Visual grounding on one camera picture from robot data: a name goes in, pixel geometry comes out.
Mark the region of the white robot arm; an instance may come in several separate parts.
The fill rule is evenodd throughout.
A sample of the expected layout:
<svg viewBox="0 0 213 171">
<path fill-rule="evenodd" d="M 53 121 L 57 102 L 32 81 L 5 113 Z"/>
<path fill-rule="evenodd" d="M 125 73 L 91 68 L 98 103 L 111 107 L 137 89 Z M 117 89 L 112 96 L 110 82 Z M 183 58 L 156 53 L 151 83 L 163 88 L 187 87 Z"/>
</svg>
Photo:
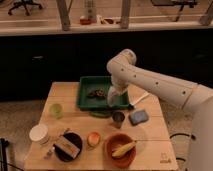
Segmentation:
<svg viewBox="0 0 213 171">
<path fill-rule="evenodd" d="M 114 98 L 133 84 L 159 98 L 194 114 L 193 139 L 189 143 L 187 171 L 213 171 L 213 88 L 152 72 L 135 66 L 136 54 L 124 49 L 106 65 L 111 74 L 107 95 L 109 106 Z"/>
</svg>

